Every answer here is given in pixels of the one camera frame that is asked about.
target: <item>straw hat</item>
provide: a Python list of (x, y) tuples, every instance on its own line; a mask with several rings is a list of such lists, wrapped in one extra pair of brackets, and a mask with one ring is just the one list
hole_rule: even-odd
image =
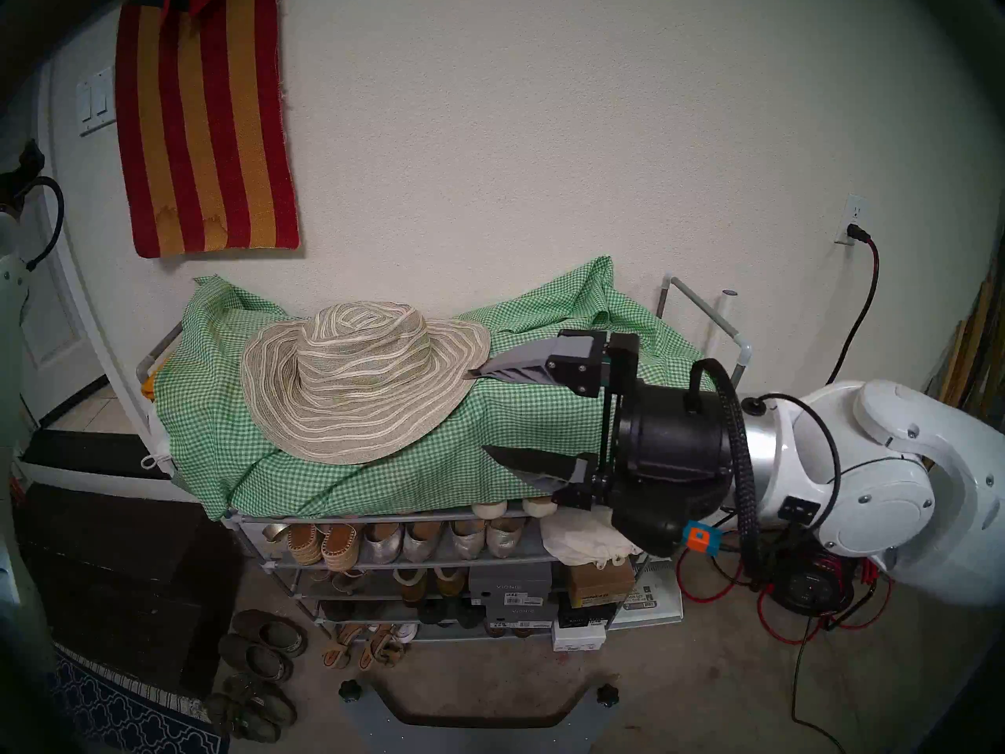
[(244, 347), (241, 386), (251, 418), (282, 450), (362, 464), (435, 428), (474, 383), (461, 376), (487, 357), (480, 324), (343, 303), (258, 332)]

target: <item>brown shoe box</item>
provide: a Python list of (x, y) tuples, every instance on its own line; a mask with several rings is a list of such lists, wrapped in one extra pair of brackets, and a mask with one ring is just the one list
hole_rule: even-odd
[(574, 608), (621, 602), (635, 586), (635, 571), (630, 562), (608, 562), (598, 570), (592, 562), (569, 568), (569, 600)]

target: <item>red and yellow striped textile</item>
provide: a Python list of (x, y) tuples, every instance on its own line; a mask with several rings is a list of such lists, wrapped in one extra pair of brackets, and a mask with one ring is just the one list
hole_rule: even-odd
[(116, 49), (119, 150), (137, 253), (299, 245), (276, 0), (137, 0)]

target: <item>black knob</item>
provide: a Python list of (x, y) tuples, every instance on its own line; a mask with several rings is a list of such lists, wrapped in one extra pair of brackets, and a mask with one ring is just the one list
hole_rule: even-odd
[(618, 704), (617, 687), (605, 684), (597, 690), (597, 702), (604, 708), (614, 708)]
[(343, 703), (355, 703), (363, 695), (363, 687), (356, 683), (355, 680), (344, 681), (342, 686), (339, 687), (339, 697), (342, 698)]
[(749, 416), (763, 416), (768, 412), (768, 406), (764, 400), (757, 397), (744, 397), (740, 402), (740, 407)]

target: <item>green checkered cloth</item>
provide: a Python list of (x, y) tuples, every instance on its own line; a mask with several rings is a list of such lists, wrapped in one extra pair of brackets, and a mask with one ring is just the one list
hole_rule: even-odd
[[(211, 519), (228, 507), (249, 516), (388, 514), (535, 497), (481, 450), (483, 444), (576, 454), (598, 451), (602, 399), (569, 389), (481, 379), (425, 437), (368, 464), (322, 464), (266, 440), (244, 404), (244, 344), (286, 321), (281, 308), (219, 276), (199, 278), (182, 317), (181, 342), (154, 384), (157, 413), (189, 490)], [(458, 317), (483, 324), (491, 354), (562, 329), (634, 332), (639, 376), (685, 386), (699, 353), (642, 306), (614, 291), (609, 256), (540, 289)]]

